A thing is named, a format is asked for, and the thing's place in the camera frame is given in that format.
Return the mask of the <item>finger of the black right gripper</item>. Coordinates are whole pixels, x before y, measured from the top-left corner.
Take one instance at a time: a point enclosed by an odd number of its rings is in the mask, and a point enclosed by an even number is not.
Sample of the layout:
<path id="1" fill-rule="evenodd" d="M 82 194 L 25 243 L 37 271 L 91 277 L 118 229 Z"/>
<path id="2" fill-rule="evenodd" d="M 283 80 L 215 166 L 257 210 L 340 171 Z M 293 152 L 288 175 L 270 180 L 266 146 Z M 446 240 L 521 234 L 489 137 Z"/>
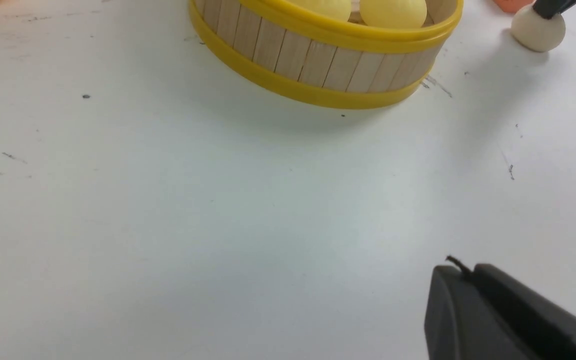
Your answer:
<path id="1" fill-rule="evenodd" d="M 533 11 L 542 19 L 552 19 L 576 5 L 576 0 L 535 0 Z"/>

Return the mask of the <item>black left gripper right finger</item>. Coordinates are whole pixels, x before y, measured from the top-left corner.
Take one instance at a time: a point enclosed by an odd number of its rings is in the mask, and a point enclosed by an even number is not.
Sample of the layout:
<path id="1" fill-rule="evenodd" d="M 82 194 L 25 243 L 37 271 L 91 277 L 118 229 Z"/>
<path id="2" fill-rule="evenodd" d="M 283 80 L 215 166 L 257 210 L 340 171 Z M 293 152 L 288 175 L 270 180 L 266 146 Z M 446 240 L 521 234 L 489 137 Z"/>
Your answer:
<path id="1" fill-rule="evenodd" d="M 474 285 L 505 328 L 538 360 L 576 360 L 576 316 L 491 264 Z"/>

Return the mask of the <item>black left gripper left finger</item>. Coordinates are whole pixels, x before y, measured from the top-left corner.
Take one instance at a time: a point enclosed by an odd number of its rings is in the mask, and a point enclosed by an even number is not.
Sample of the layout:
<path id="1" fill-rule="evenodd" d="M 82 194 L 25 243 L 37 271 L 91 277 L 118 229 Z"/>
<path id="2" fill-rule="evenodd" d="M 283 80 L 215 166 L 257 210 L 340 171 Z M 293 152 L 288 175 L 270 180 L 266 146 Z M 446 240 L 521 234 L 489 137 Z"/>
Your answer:
<path id="1" fill-rule="evenodd" d="M 432 270 L 423 322 L 430 360 L 532 360 L 461 271 Z"/>

